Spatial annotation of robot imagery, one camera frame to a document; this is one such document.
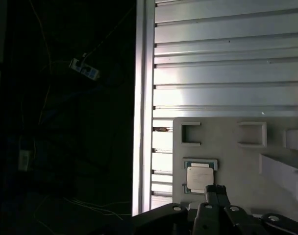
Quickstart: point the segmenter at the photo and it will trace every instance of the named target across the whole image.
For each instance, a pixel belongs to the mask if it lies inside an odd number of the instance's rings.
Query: white metal wall
[[[171,201],[174,117],[298,116],[298,0],[139,2],[143,212]]]

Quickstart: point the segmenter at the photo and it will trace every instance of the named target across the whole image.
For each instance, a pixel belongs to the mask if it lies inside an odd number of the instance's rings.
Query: electrical outlet
[[[18,157],[18,171],[28,171],[29,170],[29,162],[31,158],[30,150],[20,150]]]
[[[83,64],[81,67],[77,66],[76,65],[77,62],[78,62],[78,60],[76,58],[71,60],[70,68],[85,75],[86,77],[90,78],[93,81],[96,81],[100,77],[99,70],[97,70],[87,64]]]

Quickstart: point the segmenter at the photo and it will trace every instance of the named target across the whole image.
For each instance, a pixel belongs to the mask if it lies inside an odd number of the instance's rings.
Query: wire
[[[36,210],[33,213],[33,218],[42,226],[44,226],[46,229],[48,229],[53,235],[65,235],[65,234],[59,234],[55,233],[48,225],[46,225],[44,222],[41,222],[39,219],[36,218],[36,212],[39,210],[39,208],[43,205],[43,203],[49,198],[49,195],[46,196],[37,206]]]
[[[95,50],[97,50],[104,42],[107,40],[111,34],[120,26],[120,24],[127,18],[127,16],[131,13],[131,11],[134,9],[136,5],[134,4],[128,11],[127,13],[121,18],[121,20],[116,24],[116,26],[105,36],[105,38],[95,47],[93,48],[89,53],[84,54],[83,59],[81,61],[81,65],[84,64],[85,60],[87,59],[88,56],[90,56]]]
[[[67,198],[64,198],[64,200],[68,201],[69,203],[72,203],[72,204],[75,204],[75,205],[78,205],[78,206],[81,206],[81,207],[85,207],[85,208],[88,208],[88,209],[91,209],[92,211],[95,211],[95,212],[99,212],[103,215],[115,215],[117,218],[119,218],[120,220],[123,220],[118,214],[112,212],[112,211],[109,211],[109,210],[105,210],[105,209],[99,209],[99,208],[93,208],[93,207],[89,207],[89,206],[85,206],[83,204],[80,204],[80,203],[77,203],[77,202],[74,202],[74,201],[71,201]],[[110,214],[104,214],[102,213],[101,211],[104,211],[104,212],[109,212]]]
[[[33,159],[35,160],[36,158],[36,140],[35,138],[32,138],[33,140]]]
[[[52,66],[51,66],[51,54],[50,54],[50,51],[49,51],[49,46],[48,46],[48,43],[47,43],[47,40],[46,40],[46,37],[45,37],[45,32],[43,30],[43,26],[42,26],[42,23],[41,23],[41,20],[35,10],[35,7],[33,6],[32,4],[32,1],[29,0],[29,3],[30,3],[30,6],[33,10],[33,13],[35,14],[37,20],[38,20],[38,23],[39,23],[39,26],[40,26],[40,29],[41,29],[41,34],[42,34],[42,37],[43,37],[43,41],[45,42],[45,45],[46,45],[46,49],[47,49],[47,53],[48,53],[48,58],[49,58],[49,68],[50,68],[50,73],[52,74]]]
[[[100,205],[96,205],[96,204],[93,204],[93,203],[80,201],[80,200],[78,200],[77,198],[74,198],[74,201],[76,201],[76,202],[78,202],[78,203],[82,203],[82,204],[92,205],[92,206],[95,206],[95,207],[107,207],[107,206],[114,205],[114,204],[126,204],[126,203],[130,203],[130,201],[125,201],[125,202],[112,202],[112,203],[109,203],[109,204],[105,204],[105,205],[101,205],[101,206],[100,206]]]
[[[42,26],[42,23],[41,23],[41,20],[32,4],[32,1],[29,0],[29,3],[31,5],[31,8],[33,10],[33,13],[35,14],[37,20],[38,20],[38,23],[39,23],[39,26],[40,26],[40,29],[41,29],[41,34],[42,34],[42,37],[43,37],[43,41],[45,42],[45,45],[46,45],[46,49],[47,49],[47,53],[48,53],[48,59],[49,59],[49,69],[50,69],[50,74],[52,74],[52,62],[51,62],[51,54],[50,54],[50,51],[49,51],[49,46],[48,46],[48,43],[47,43],[47,40],[46,40],[46,37],[45,37],[45,33],[44,33],[44,30],[43,30],[43,26]],[[48,95],[49,95],[49,92],[50,92],[50,88],[51,88],[51,84],[49,84],[49,87],[48,87],[48,91],[47,91],[47,94],[46,94],[46,98],[45,98],[45,101],[44,101],[44,104],[43,104],[43,107],[41,109],[41,112],[40,112],[40,115],[39,115],[39,121],[38,121],[38,125],[40,124],[40,121],[41,121],[41,117],[42,117],[42,113],[43,113],[43,110],[46,106],[46,103],[47,103],[47,99],[48,99]]]
[[[40,115],[39,115],[38,125],[40,125],[42,113],[43,113],[43,110],[46,107],[46,103],[47,103],[48,95],[49,95],[49,92],[50,92],[50,88],[51,88],[51,84],[49,84],[48,91],[47,91],[47,94],[46,94],[46,97],[45,97],[45,101],[44,101],[43,107],[42,107]]]
[[[66,61],[66,60],[55,60],[51,62],[51,65],[53,64],[57,64],[57,63],[69,63],[70,61]],[[45,66],[42,67],[42,69],[40,69],[39,73],[41,73],[43,70],[45,70],[50,64],[47,64]]]

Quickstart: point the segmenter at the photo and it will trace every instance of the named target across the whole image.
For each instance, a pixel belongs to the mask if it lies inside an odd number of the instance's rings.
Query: bolt head
[[[238,207],[230,207],[230,209],[231,209],[231,211],[233,211],[233,212],[237,212],[237,211],[239,211],[239,208],[238,208]]]
[[[277,222],[277,221],[280,220],[278,217],[276,217],[276,216],[274,216],[274,215],[270,215],[270,216],[268,217],[268,219],[271,220],[271,221],[273,221],[273,222]]]

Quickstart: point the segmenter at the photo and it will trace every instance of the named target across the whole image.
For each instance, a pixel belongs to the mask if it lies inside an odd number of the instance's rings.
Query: power strip
[[[87,64],[82,64],[82,66],[77,66],[76,63],[78,60],[74,58],[71,60],[70,63],[70,68],[85,75],[86,77],[90,78],[93,81],[96,81],[100,77],[100,72],[99,70],[87,65]]]

